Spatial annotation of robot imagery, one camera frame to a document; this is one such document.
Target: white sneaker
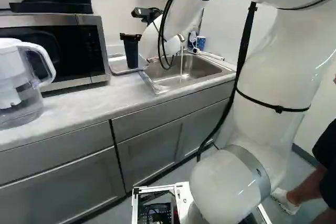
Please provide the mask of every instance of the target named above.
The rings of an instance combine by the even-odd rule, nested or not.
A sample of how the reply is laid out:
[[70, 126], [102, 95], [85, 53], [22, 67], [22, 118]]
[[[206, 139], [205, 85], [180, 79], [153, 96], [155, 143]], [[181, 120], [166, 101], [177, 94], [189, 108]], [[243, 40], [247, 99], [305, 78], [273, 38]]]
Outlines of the white sneaker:
[[287, 199], [287, 192], [286, 190], [282, 190], [280, 188], [275, 189], [275, 191], [271, 194], [271, 198], [275, 200], [280, 207], [289, 215], [295, 215], [299, 209], [300, 205], [296, 206], [293, 203], [291, 203]]

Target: black cable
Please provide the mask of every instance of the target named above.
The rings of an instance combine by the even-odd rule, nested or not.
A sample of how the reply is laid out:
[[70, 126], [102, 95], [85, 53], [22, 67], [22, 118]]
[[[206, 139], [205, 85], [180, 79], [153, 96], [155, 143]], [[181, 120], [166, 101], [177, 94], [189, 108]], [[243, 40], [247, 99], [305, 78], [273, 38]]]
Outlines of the black cable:
[[305, 6], [301, 6], [301, 7], [295, 7], [295, 8], [278, 8], [279, 10], [304, 10], [304, 9], [308, 9], [310, 7], [319, 5], [321, 3], [323, 3], [324, 1], [327, 0], [318, 0], [317, 2], [311, 3], [311, 4], [307, 4]]
[[[159, 61], [160, 61], [161, 67], [163, 69], [165, 69], [165, 70], [169, 70], [172, 67], [172, 64], [173, 64], [173, 61], [174, 61], [174, 56], [172, 56], [171, 62], [170, 63], [168, 62], [166, 51], [165, 51], [165, 47], [164, 47], [164, 40], [165, 40], [165, 38], [164, 38], [164, 25], [165, 25], [165, 22], [166, 22], [166, 19], [167, 19], [167, 15], [168, 15], [168, 12], [170, 10], [170, 7], [171, 7], [173, 1], [174, 0], [168, 0], [167, 1], [167, 4], [166, 4], [166, 6], [164, 8], [164, 11], [163, 11], [163, 14], [162, 14], [162, 19], [161, 19], [161, 24], [160, 24], [160, 29], [159, 29], [159, 35], [157, 37], [157, 43], [158, 43], [158, 53], [157, 53], [157, 56], [159, 57]], [[163, 64], [163, 62], [162, 62], [161, 52], [160, 52], [160, 43], [162, 45], [163, 56], [164, 56], [165, 62], [168, 65], [168, 67], [166, 67]]]
[[249, 11], [247, 14], [247, 18], [245, 21], [245, 27], [243, 31], [243, 35], [241, 37], [240, 41], [240, 49], [239, 49], [239, 54], [238, 54], [238, 61], [237, 61], [237, 72], [236, 72], [236, 79], [234, 83], [234, 87], [232, 89], [229, 101], [227, 106], [225, 107], [222, 116], [220, 117], [218, 123], [216, 124], [215, 128], [211, 131], [211, 133], [206, 137], [206, 139], [200, 144], [200, 147], [197, 150], [197, 156], [196, 156], [196, 161], [199, 162], [201, 160], [201, 154], [203, 152], [203, 149], [206, 145], [206, 143], [213, 138], [213, 136], [217, 133], [217, 131], [221, 128], [223, 125], [225, 119], [227, 118], [227, 115], [230, 112], [230, 109], [232, 107], [234, 98], [235, 98], [235, 93], [236, 93], [236, 88], [238, 84], [238, 79], [240, 72], [242, 71], [243, 65], [246, 60], [247, 56], [247, 50], [248, 50], [248, 45], [250, 41], [250, 36], [251, 36], [251, 30], [252, 30], [252, 25], [253, 25], [253, 20], [254, 20], [254, 14], [257, 10], [257, 3], [256, 2], [251, 2], [251, 5], [249, 7]]

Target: microwave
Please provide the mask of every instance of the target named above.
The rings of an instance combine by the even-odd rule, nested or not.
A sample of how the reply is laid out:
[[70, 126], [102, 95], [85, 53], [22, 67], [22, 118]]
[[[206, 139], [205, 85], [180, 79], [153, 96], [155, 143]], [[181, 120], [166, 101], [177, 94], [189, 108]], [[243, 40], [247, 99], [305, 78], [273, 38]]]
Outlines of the microwave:
[[[0, 14], [0, 38], [16, 38], [44, 47], [56, 69], [41, 92], [105, 82], [110, 69], [101, 17], [89, 14]], [[36, 52], [28, 51], [36, 76], [48, 73]]]

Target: blue container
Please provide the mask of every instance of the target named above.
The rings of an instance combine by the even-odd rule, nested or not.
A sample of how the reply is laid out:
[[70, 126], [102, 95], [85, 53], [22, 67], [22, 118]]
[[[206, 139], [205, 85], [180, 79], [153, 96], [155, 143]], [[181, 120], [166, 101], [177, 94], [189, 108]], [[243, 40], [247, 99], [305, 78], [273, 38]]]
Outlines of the blue container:
[[206, 37], [204, 36], [197, 36], [197, 48], [200, 51], [204, 51], [206, 44]]

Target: stainless steel sink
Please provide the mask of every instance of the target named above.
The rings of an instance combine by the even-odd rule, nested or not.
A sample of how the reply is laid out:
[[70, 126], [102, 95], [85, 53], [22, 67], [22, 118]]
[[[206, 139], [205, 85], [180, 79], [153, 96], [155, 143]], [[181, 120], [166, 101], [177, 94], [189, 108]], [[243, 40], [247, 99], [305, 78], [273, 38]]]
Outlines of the stainless steel sink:
[[174, 57], [173, 66], [169, 70], [163, 69], [158, 61], [139, 72], [139, 75], [154, 89], [156, 94], [160, 94], [231, 73], [235, 71], [210, 61], [202, 55], [184, 51], [182, 75], [181, 55]]

